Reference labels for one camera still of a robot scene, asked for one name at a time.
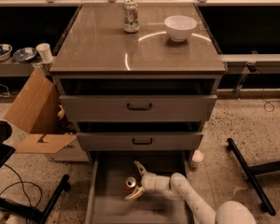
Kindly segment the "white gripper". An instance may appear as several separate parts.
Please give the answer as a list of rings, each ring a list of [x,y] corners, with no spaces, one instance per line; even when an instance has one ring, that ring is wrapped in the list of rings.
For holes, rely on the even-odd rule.
[[[134,201],[141,197],[145,192],[155,193],[160,190],[160,177],[153,173],[148,173],[147,169],[139,162],[133,162],[138,169],[141,179],[141,186],[136,186],[133,192],[125,197],[126,201]]]

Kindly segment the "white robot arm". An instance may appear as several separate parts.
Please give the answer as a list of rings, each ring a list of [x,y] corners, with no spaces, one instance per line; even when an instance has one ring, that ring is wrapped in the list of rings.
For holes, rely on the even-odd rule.
[[[171,176],[148,172],[139,162],[133,162],[141,176],[140,185],[125,197],[134,201],[144,193],[158,193],[170,201],[185,201],[200,224],[257,224],[252,213],[236,201],[224,202],[214,210],[192,187],[187,178],[180,173]]]

